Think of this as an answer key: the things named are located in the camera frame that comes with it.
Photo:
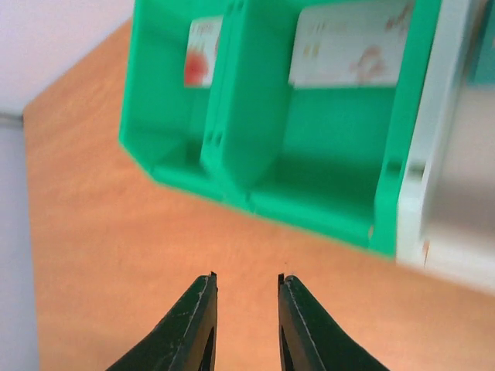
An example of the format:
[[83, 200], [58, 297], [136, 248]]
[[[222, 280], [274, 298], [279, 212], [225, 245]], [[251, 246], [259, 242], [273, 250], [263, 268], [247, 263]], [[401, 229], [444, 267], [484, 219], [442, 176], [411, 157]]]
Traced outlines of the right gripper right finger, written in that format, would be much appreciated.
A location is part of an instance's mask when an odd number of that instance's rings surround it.
[[278, 276], [283, 370], [386, 370], [355, 342], [295, 276]]

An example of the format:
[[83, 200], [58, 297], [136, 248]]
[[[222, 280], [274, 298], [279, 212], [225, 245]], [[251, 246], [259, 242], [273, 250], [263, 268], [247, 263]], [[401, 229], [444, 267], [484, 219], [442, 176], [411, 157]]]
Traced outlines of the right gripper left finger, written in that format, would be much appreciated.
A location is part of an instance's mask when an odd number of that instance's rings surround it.
[[109, 370], [213, 370], [217, 275], [199, 276], [153, 330]]

